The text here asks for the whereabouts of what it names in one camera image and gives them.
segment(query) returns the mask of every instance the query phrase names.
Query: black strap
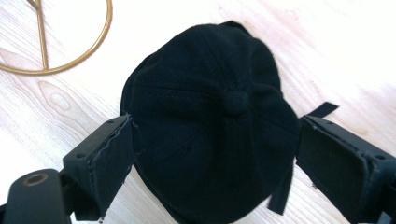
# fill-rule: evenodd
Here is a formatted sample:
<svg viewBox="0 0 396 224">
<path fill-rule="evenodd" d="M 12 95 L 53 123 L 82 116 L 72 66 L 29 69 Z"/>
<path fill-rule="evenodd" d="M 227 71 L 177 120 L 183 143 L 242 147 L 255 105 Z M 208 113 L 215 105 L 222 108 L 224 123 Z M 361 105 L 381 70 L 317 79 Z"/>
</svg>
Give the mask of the black strap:
<svg viewBox="0 0 396 224">
<path fill-rule="evenodd" d="M 271 196 L 271 200 L 268 204 L 268 209 L 283 215 L 285 211 L 286 202 L 289 198 L 289 191 L 291 186 L 291 180 L 293 178 L 293 166 L 285 176 L 285 179 L 279 184 Z"/>
<path fill-rule="evenodd" d="M 334 105 L 332 103 L 325 102 L 307 115 L 322 119 L 322 118 L 328 116 L 329 114 L 331 114 L 337 108 L 338 108 L 338 105 Z"/>
<path fill-rule="evenodd" d="M 311 113 L 309 113 L 308 115 L 317 118 L 324 118 L 327 115 L 331 114 L 337 108 L 338 105 L 325 102 L 322 105 L 320 105 L 318 108 L 313 110 Z M 288 174 L 285 176 L 284 180 L 279 184 L 279 186 L 273 192 L 271 200 L 268 204 L 268 209 L 280 215 L 283 215 L 289 197 L 292 178 L 293 178 L 293 166 L 290 167 L 290 170 Z"/>
</svg>

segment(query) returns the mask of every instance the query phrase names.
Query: cap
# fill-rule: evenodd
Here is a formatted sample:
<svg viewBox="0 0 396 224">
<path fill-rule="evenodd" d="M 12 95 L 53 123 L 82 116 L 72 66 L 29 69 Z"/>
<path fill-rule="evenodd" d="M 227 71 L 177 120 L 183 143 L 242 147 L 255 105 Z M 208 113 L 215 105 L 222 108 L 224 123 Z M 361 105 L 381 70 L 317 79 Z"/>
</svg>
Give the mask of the cap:
<svg viewBox="0 0 396 224">
<path fill-rule="evenodd" d="M 177 222 L 234 222 L 271 194 L 283 211 L 299 120 L 272 53 L 241 24 L 176 35 L 133 71 L 120 113 L 137 172 Z"/>
</svg>

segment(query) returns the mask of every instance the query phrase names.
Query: white wood grain table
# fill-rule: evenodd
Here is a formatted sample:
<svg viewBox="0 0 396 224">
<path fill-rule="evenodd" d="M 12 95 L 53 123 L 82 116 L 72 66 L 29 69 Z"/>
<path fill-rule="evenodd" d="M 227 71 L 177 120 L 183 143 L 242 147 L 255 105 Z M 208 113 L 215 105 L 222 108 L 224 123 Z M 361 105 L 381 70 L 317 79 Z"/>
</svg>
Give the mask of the white wood grain table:
<svg viewBox="0 0 396 224">
<path fill-rule="evenodd" d="M 100 34 L 105 0 L 41 2 L 49 67 L 77 58 Z M 298 116 L 325 101 L 338 104 L 327 119 L 396 156 L 393 1 L 113 0 L 113 7 L 104 43 L 78 66 L 38 77 L 0 71 L 0 203 L 21 175 L 61 170 L 67 152 L 119 114 L 123 85 L 137 65 L 201 23 L 244 24 L 274 53 Z M 0 63 L 42 66 L 36 12 L 27 1 L 0 0 Z M 298 167 L 285 215 L 265 205 L 237 223 L 347 223 Z M 105 223 L 175 222 L 133 170 Z"/>
</svg>

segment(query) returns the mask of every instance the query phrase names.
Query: gold wire stand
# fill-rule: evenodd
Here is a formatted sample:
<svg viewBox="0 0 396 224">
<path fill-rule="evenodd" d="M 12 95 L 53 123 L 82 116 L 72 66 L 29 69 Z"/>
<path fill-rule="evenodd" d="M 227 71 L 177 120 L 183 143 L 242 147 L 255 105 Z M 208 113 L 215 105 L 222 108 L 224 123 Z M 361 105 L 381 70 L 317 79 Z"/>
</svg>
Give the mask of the gold wire stand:
<svg viewBox="0 0 396 224">
<path fill-rule="evenodd" d="M 47 43 L 46 43 L 46 37 L 45 37 L 45 32 L 44 32 L 44 20 L 43 20 L 43 10 L 41 6 L 41 0 L 27 0 L 27 2 L 36 10 L 37 12 L 37 21 L 38 21 L 38 31 L 40 35 L 40 45 L 41 45 L 41 59 L 43 63 L 43 69 L 42 70 L 24 70 L 16 67 L 11 67 L 11 66 L 6 66 L 3 64 L 0 64 L 0 69 L 3 69 L 5 71 L 11 72 L 11 73 L 16 73 L 16 74 L 22 74 L 22 75 L 30 75 L 30 76 L 43 76 L 43 75 L 50 75 L 54 73 L 59 73 L 64 70 L 67 70 L 71 67 L 74 67 L 75 65 L 81 63 L 85 59 L 87 59 L 89 56 L 91 56 L 102 44 L 102 42 L 105 40 L 105 37 L 108 33 L 108 29 L 110 28 L 110 23 L 111 19 L 113 17 L 113 5 L 111 0 L 106 0 L 107 1 L 107 13 L 106 13 L 106 22 L 105 26 L 102 29 L 101 34 L 99 37 L 96 39 L 95 43 L 87 50 L 85 53 L 83 53 L 81 56 L 76 58 L 74 61 L 70 63 L 66 63 L 64 65 L 61 65 L 59 67 L 55 68 L 49 68 L 48 64 L 48 55 L 47 55 Z"/>
</svg>

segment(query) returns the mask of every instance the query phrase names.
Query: cap button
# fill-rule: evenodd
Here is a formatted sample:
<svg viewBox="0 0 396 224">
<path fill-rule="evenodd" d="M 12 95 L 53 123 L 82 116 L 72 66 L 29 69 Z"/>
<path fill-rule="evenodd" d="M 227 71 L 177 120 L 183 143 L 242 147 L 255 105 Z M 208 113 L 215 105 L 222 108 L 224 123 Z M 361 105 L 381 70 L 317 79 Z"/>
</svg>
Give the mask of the cap button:
<svg viewBox="0 0 396 224">
<path fill-rule="evenodd" d="M 224 94 L 223 105 L 227 114 L 241 115 L 248 110 L 248 95 L 244 91 L 228 91 Z"/>
</svg>

